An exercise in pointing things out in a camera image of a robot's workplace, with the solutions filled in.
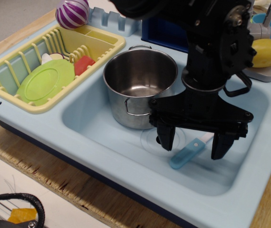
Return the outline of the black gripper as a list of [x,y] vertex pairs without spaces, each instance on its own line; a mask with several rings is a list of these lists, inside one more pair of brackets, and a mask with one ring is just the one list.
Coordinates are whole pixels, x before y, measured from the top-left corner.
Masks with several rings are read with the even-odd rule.
[[235,140],[246,137],[248,123],[254,119],[251,112],[224,101],[217,93],[185,90],[174,96],[154,98],[149,106],[150,121],[165,150],[172,150],[177,127],[211,132],[212,160],[222,159]]

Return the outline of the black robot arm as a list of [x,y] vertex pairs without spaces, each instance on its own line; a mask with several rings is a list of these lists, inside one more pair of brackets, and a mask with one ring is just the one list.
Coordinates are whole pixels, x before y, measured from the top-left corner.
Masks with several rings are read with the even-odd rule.
[[250,91],[244,69],[256,51],[247,26],[248,0],[116,0],[116,9],[131,19],[157,16],[186,31],[188,58],[182,72],[185,90],[149,101],[150,123],[161,146],[171,150],[177,127],[212,132],[211,158],[221,159],[234,141],[245,137],[253,114],[219,97]]

